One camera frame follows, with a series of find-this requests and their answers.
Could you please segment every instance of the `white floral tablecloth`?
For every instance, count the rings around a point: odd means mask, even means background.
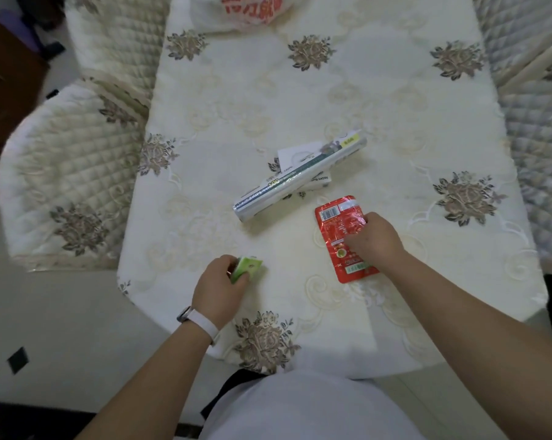
[[[354,195],[478,298],[521,320],[544,307],[471,0],[307,0],[217,35],[192,29],[188,4],[172,1],[118,269],[136,306],[173,331],[211,259],[255,255],[266,269],[210,355],[352,378],[442,361],[383,275],[336,280],[313,210]],[[237,220],[279,148],[353,128],[368,146],[330,187]]]

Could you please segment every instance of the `person's left hand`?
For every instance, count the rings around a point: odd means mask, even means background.
[[[243,273],[235,284],[231,284],[227,269],[236,261],[237,258],[231,255],[213,259],[198,280],[192,296],[192,307],[219,330],[235,317],[250,282],[250,275]]]

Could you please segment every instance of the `wooden cabinet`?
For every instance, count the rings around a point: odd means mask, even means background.
[[[49,65],[0,23],[0,152],[37,104]]]

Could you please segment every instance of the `watch face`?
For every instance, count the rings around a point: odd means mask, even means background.
[[[178,318],[176,318],[178,320],[178,322],[180,323],[184,323],[184,321],[186,321],[187,317],[188,317],[188,314],[190,313],[190,311],[192,310],[192,308],[190,306],[187,306],[181,313],[180,315],[178,315]]]

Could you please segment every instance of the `floor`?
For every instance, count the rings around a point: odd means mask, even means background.
[[[78,76],[65,27],[50,34],[68,51],[52,62],[45,94]],[[546,312],[529,324],[551,337]],[[6,252],[0,220],[0,401],[98,411],[167,334],[116,290],[114,271],[26,273]],[[29,362],[13,374],[7,359],[24,347]],[[182,422],[236,367],[206,357]],[[504,439],[446,364],[376,380],[428,439]]]

